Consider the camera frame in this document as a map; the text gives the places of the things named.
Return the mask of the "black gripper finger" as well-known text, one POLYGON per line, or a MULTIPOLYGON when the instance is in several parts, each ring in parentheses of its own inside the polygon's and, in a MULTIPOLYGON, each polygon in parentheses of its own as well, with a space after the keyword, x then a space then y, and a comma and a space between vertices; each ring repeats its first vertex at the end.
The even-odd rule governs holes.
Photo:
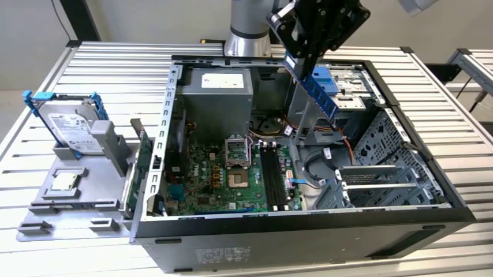
POLYGON ((310 36, 302 24, 304 2, 288 2, 268 14, 268 25, 286 49, 286 62, 292 76, 304 80, 314 54, 310 36))
POLYGON ((324 52, 327 50, 335 51, 341 47, 369 17, 370 11, 362 4, 350 12, 339 14, 327 14, 326 11, 319 11, 314 17, 310 33, 310 48, 314 57, 308 75, 311 75, 316 61, 324 52))

